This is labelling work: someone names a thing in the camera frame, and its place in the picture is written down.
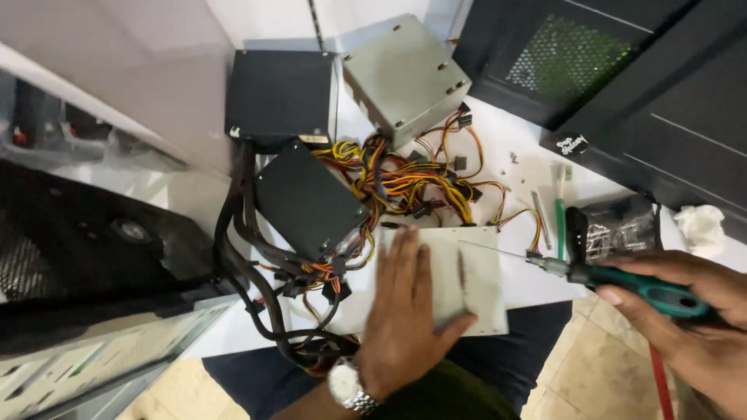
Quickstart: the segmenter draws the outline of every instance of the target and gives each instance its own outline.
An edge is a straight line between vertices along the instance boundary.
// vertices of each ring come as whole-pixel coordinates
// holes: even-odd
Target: green shirt
[[[497,388],[444,360],[377,407],[366,420],[519,420]]]

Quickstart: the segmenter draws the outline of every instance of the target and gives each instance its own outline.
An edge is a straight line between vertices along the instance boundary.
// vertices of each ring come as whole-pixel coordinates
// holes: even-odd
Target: man's right hand
[[[747,419],[747,274],[681,251],[644,251],[610,257],[605,265],[687,285],[731,326],[675,326],[641,298],[606,285],[599,296],[612,304],[693,388],[729,415]]]

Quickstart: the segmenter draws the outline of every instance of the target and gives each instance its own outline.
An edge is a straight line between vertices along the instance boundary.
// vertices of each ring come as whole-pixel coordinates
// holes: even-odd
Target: tissue
[[[675,220],[693,255],[708,258],[724,252],[726,235],[721,227],[724,214],[717,207],[683,206]]]

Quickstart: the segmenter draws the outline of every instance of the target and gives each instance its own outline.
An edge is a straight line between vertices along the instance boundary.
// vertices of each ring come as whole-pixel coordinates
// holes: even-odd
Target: wristwatch
[[[329,370],[327,383],[332,397],[341,406],[367,416],[379,403],[366,394],[361,384],[358,368],[347,357],[341,357]]]

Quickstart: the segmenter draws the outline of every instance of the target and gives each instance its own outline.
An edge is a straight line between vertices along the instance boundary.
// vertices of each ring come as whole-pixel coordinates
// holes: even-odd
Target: dark trousers
[[[521,412],[563,327],[571,302],[508,311],[510,334],[463,337],[446,358],[495,386]],[[284,358],[276,348],[207,357],[205,370],[252,420],[266,420],[321,382]]]

